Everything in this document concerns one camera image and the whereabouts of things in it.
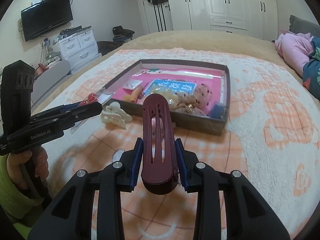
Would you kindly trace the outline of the green sleeve forearm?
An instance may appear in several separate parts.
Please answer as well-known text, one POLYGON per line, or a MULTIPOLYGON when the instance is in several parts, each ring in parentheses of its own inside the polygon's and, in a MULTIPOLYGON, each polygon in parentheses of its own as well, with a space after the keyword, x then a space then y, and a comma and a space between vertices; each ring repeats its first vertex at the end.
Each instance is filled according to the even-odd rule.
POLYGON ((24 239, 28 238, 31 228, 52 201, 50 195, 35 198, 23 178, 20 165, 31 156, 31 151, 1 156, 1 207, 24 239))

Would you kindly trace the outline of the person's left hand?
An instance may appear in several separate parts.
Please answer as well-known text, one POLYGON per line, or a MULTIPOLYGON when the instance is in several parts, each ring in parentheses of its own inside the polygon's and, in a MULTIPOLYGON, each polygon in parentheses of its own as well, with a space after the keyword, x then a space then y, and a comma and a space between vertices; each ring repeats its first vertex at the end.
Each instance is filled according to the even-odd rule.
MULTIPOLYGON (((40 177, 42 181, 47 179, 48 170, 48 155, 46 150, 40 146, 40 152, 35 157, 35 177, 40 177)), ((20 154, 10 153, 7 157, 7 172, 11 181, 22 190, 26 190, 28 185, 23 178, 20 165, 26 163, 32 157, 31 150, 27 150, 20 154)))

